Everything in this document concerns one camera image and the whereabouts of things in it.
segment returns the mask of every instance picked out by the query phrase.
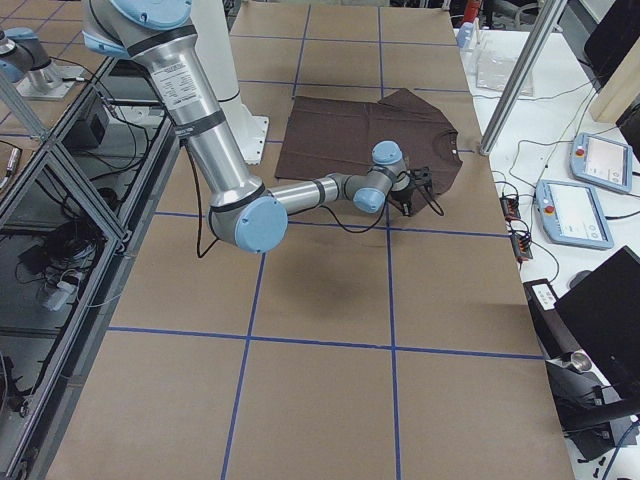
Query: folded cloth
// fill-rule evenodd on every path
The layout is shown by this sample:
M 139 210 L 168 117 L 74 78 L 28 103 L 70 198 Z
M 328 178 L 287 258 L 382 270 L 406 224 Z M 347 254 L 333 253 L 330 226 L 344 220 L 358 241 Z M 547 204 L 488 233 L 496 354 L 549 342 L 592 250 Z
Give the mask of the folded cloth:
M 393 140 L 408 168 L 429 167 L 433 191 L 442 194 L 462 166 L 457 136 L 440 110 L 406 89 L 378 103 L 296 97 L 275 176 L 311 180 L 330 173 L 364 175 L 372 165 L 373 147 Z M 425 205 L 414 195 L 414 213 Z

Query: label on device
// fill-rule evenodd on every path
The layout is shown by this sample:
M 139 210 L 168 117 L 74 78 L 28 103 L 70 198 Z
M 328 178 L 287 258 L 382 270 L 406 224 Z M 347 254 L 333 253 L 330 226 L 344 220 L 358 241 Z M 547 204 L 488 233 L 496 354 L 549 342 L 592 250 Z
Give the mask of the label on device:
M 174 63 L 157 72 L 153 72 L 153 81 L 162 95 L 166 107 L 176 110 L 202 100 L 202 93 L 189 71 L 182 63 Z
M 539 285 L 534 285 L 531 287 L 533 293 L 535 293 L 540 305 L 545 310 L 553 310 L 556 304 L 556 297 L 553 296 L 549 286 L 547 284 L 541 283 Z

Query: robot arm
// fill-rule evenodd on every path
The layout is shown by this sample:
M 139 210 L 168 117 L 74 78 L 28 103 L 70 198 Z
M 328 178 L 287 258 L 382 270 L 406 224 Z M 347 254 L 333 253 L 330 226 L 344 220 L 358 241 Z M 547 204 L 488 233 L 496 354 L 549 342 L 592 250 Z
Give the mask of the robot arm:
M 33 87 L 41 92 L 62 84 L 56 65 L 28 28 L 0 29 L 0 70 L 12 83 L 28 76 Z
M 83 0 L 86 45 L 147 68 L 175 126 L 212 191 L 208 223 L 221 240 L 261 253 L 280 243 L 289 213 L 338 199 L 374 213 L 409 184 L 393 142 L 373 152 L 365 176 L 330 175 L 267 190 L 251 175 L 195 53 L 191 0 Z

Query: computer monitor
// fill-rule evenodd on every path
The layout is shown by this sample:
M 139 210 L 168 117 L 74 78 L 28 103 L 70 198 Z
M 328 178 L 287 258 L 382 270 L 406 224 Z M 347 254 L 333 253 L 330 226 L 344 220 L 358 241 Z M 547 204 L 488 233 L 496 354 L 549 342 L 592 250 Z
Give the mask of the computer monitor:
M 623 247 L 556 302 L 620 397 L 640 396 L 640 258 Z

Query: device screen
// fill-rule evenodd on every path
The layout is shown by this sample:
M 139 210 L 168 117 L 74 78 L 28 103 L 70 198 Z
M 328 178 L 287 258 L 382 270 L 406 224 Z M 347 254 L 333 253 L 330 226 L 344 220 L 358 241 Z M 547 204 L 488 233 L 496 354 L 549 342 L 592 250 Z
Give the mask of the device screen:
M 551 184 L 560 231 L 565 237 L 602 241 L 589 190 L 583 187 Z
M 589 137 L 585 173 L 612 183 L 622 184 L 624 159 L 625 149 L 622 145 Z

